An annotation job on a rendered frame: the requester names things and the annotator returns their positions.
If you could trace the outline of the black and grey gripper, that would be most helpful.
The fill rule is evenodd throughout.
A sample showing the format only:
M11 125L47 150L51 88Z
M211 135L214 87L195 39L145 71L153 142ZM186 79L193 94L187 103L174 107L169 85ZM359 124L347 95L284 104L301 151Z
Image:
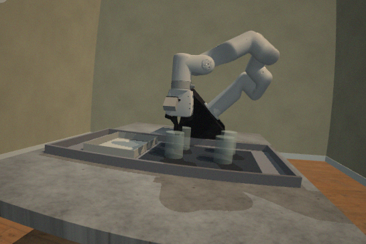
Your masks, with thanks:
M176 111L166 111L165 118L170 119L174 124L174 131L182 131L182 124L193 120L194 97L193 91L183 88L171 88L168 92L169 97L180 99ZM192 112L192 113L191 113ZM172 117L173 116L173 117ZM178 118L180 122L178 124ZM185 118L187 117L187 118Z

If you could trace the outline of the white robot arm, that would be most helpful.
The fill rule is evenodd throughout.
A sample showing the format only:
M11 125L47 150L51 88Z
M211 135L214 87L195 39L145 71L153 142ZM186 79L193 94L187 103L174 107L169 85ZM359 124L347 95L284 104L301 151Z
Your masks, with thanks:
M272 81L272 75L265 65L276 63L280 53L261 34L254 31L245 32L201 55L175 54L171 88L195 88L195 84L191 83L192 75L209 74L215 66L232 62L248 53L251 57L245 72L209 104L205 103L207 109L219 120L217 117L240 99L242 90L250 99L256 101Z

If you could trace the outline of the clear glass jar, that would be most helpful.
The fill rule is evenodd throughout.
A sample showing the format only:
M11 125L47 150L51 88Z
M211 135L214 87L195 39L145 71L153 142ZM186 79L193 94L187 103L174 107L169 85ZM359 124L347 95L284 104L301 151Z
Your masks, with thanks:
M165 154L166 158L183 158L184 132L166 131Z
M182 126L182 132L184 132L184 149L190 149L190 135L191 135L191 127Z
M232 164L235 138L228 135L216 135L214 162Z
M233 155L235 155L236 143L237 143L237 132L236 131L221 131L221 135L230 135L235 138L235 144L234 144L234 150L233 150Z

